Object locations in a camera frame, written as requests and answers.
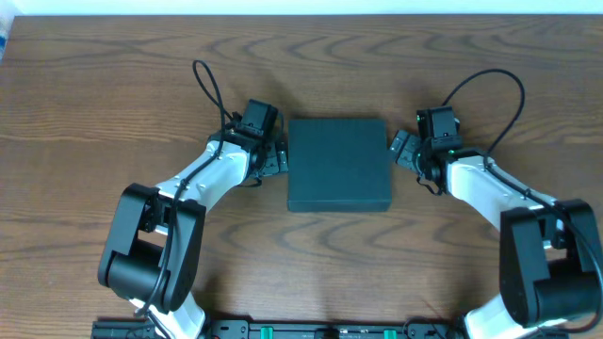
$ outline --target dark rectangular box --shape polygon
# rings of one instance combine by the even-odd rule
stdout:
[[[385,121],[289,122],[291,212],[380,212],[392,201]]]

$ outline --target white wall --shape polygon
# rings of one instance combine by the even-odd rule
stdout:
[[[603,0],[0,0],[0,5],[3,1],[25,15],[603,13]]]

